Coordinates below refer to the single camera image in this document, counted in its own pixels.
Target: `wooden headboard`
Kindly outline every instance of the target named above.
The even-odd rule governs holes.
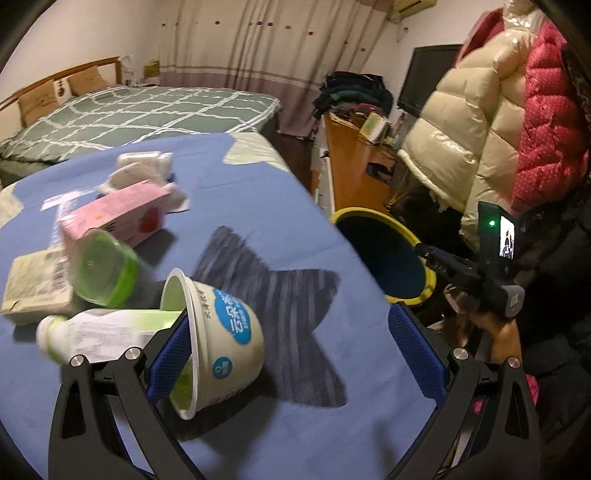
[[[105,78],[108,84],[122,84],[121,62],[119,61],[119,57],[90,61],[83,65],[78,65],[76,67],[49,75],[49,77],[20,89],[7,99],[0,102],[0,141],[16,135],[23,128],[21,111],[18,107],[18,100],[21,95],[24,95],[25,93],[30,92],[44,83],[53,80],[57,101],[58,103],[64,103],[72,96],[66,79],[75,73],[82,72],[83,70],[93,66],[99,67],[100,74]]]

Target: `dark floor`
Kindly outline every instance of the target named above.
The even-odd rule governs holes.
[[[312,141],[300,140],[297,137],[273,132],[266,135],[271,145],[279,152],[293,174],[310,191],[312,180],[310,162],[312,158]]]

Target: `pink box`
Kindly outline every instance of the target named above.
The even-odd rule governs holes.
[[[59,220],[66,251],[91,228],[135,247],[164,226],[170,193],[149,180],[109,193]]]

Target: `blue bedsheet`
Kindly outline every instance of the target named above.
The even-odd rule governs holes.
[[[184,440],[184,449],[210,480],[381,480],[417,437],[434,402],[421,395],[388,332],[384,295],[350,245],[295,177],[265,163],[224,164],[233,142],[227,134],[148,141],[84,155],[21,180],[14,195],[24,210],[0,229],[0,289],[15,257],[50,243],[56,208],[40,211],[44,200],[102,183],[121,153],[173,152],[176,182],[190,196],[191,209],[167,216],[171,235],[159,233],[166,249],[140,245],[140,254],[156,263],[159,280],[174,267],[191,274],[212,233],[227,225],[272,269],[337,272],[336,297],[314,335],[347,394],[339,408],[258,397],[220,426]],[[15,328],[0,317],[0,420],[44,478],[59,387],[59,368],[37,349],[34,326]],[[132,460],[149,470],[129,427],[119,426]]]

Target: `cardboard box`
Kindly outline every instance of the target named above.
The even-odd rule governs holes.
[[[149,180],[109,193],[59,220],[66,251],[91,228],[135,247],[164,226],[169,204],[170,192]]]
[[[17,325],[38,323],[47,315],[74,316],[86,308],[74,295],[63,247],[13,260],[0,313]]]

